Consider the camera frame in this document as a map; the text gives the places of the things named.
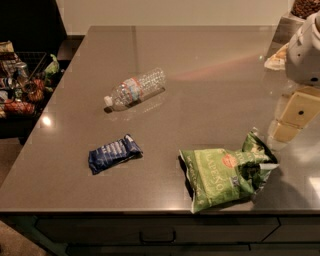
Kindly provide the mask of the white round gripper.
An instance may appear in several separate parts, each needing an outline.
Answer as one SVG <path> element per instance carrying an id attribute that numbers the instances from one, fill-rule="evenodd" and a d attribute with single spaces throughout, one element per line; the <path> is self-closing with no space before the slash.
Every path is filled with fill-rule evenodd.
<path id="1" fill-rule="evenodd" d="M 320 11 L 307 17 L 289 41 L 285 71 L 298 84 L 320 85 Z M 270 136 L 290 142 L 320 113 L 320 89 L 304 86 L 278 103 Z"/>

